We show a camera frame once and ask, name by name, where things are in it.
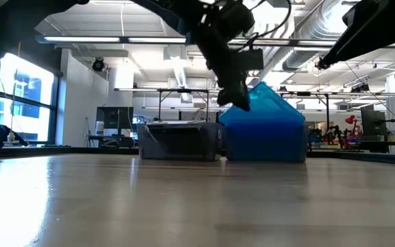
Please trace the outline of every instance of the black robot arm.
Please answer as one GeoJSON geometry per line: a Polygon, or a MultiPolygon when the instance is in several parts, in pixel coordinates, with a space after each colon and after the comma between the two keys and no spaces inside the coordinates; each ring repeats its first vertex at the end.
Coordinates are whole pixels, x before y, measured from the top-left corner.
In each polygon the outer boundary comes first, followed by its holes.
{"type": "Polygon", "coordinates": [[[395,0],[362,0],[343,21],[348,28],[320,60],[319,69],[395,43],[395,0]]]}
{"type": "MultiPolygon", "coordinates": [[[[254,25],[254,17],[240,1],[227,0],[219,9],[214,4],[199,0],[132,0],[159,15],[170,27],[187,37],[188,44],[196,44],[215,72],[218,85],[223,88],[218,103],[232,102],[249,110],[247,71],[263,68],[260,49],[233,51],[228,41],[247,32],[254,25]]],[[[75,4],[88,0],[9,0],[0,7],[0,58],[16,47],[50,14],[64,12],[75,4]]]]}

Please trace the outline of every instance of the red object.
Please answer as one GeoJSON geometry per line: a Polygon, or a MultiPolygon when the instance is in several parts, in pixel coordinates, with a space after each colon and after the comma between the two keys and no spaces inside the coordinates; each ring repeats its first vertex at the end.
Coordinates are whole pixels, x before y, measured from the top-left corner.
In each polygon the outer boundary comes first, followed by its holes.
{"type": "Polygon", "coordinates": [[[345,145],[344,145],[345,149],[348,149],[348,148],[349,148],[348,142],[349,142],[351,139],[355,139],[355,138],[356,138],[356,134],[355,134],[355,131],[356,131],[356,123],[357,123],[356,116],[351,115],[349,118],[346,119],[346,123],[347,123],[347,124],[354,124],[353,129],[352,129],[352,131],[350,132],[350,136],[346,139],[346,142],[345,142],[345,145]]]}
{"type": "Polygon", "coordinates": [[[349,118],[346,119],[347,124],[353,124],[355,122],[356,116],[351,115],[349,118]]]}

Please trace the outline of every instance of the desk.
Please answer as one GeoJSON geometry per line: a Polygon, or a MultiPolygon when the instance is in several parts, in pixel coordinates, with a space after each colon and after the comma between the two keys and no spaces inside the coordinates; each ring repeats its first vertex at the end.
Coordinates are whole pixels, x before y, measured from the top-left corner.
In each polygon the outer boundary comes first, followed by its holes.
{"type": "Polygon", "coordinates": [[[98,148],[102,148],[102,146],[108,141],[117,141],[120,148],[134,148],[137,144],[137,141],[134,141],[132,137],[123,137],[123,136],[106,136],[106,135],[86,135],[88,137],[87,148],[95,148],[91,147],[91,141],[98,141],[98,148]]]}
{"type": "Polygon", "coordinates": [[[370,152],[390,152],[390,146],[395,146],[395,141],[359,141],[360,149],[370,152]]]}

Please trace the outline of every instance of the black cable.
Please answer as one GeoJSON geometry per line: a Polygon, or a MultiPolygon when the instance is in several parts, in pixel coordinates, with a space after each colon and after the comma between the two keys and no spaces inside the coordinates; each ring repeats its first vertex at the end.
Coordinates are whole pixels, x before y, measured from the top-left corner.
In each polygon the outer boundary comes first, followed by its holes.
{"type": "Polygon", "coordinates": [[[264,2],[266,2],[266,0],[261,0],[257,5],[252,7],[250,10],[252,11],[253,9],[255,9],[255,8],[259,7],[260,5],[262,5],[264,2]]]}
{"type": "Polygon", "coordinates": [[[291,1],[290,0],[286,0],[286,2],[287,2],[287,5],[288,5],[287,14],[286,14],[285,19],[278,26],[276,26],[272,30],[264,32],[262,34],[254,33],[253,37],[251,37],[246,44],[244,44],[242,47],[240,47],[238,49],[235,49],[234,52],[241,51],[242,49],[244,49],[245,47],[248,47],[248,46],[251,47],[253,45],[254,41],[256,41],[257,39],[262,38],[262,37],[264,37],[264,36],[266,36],[268,34],[271,34],[272,32],[275,32],[276,30],[280,29],[280,27],[284,26],[286,24],[286,22],[289,20],[289,17],[291,16],[291,13],[292,13],[292,3],[291,3],[291,1]]]}

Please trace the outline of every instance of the cable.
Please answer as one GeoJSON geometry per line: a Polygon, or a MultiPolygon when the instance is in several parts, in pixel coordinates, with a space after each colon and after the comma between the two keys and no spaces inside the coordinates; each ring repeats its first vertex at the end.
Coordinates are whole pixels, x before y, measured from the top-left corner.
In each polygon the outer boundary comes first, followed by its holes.
{"type": "MultiPolygon", "coordinates": [[[[358,79],[358,81],[360,81],[360,83],[364,84],[364,82],[362,82],[361,78],[355,73],[355,71],[352,69],[352,67],[347,63],[347,67],[353,72],[353,74],[356,76],[356,78],[358,79]]],[[[384,104],[377,96],[375,93],[373,93],[371,90],[368,90],[394,117],[395,114],[392,112],[392,110],[390,110],[386,104],[384,104]]]]}
{"type": "Polygon", "coordinates": [[[250,10],[252,11],[253,9],[255,9],[255,8],[259,7],[260,5],[262,5],[264,2],[266,2],[266,0],[261,0],[257,5],[252,7],[250,10]]]}
{"type": "Polygon", "coordinates": [[[262,38],[264,36],[267,36],[268,34],[271,34],[272,32],[275,32],[276,30],[280,29],[280,27],[284,26],[286,24],[286,22],[289,20],[289,17],[291,16],[291,13],[292,13],[292,3],[291,3],[291,1],[290,0],[286,0],[286,2],[287,2],[287,5],[288,5],[287,14],[286,14],[285,19],[278,26],[276,26],[272,30],[264,32],[262,34],[254,33],[253,37],[250,38],[249,41],[246,44],[244,44],[242,47],[240,47],[238,49],[235,49],[234,52],[241,51],[242,49],[244,49],[245,47],[248,47],[248,46],[250,48],[252,48],[252,45],[253,45],[254,41],[256,41],[257,39],[262,38]]]}

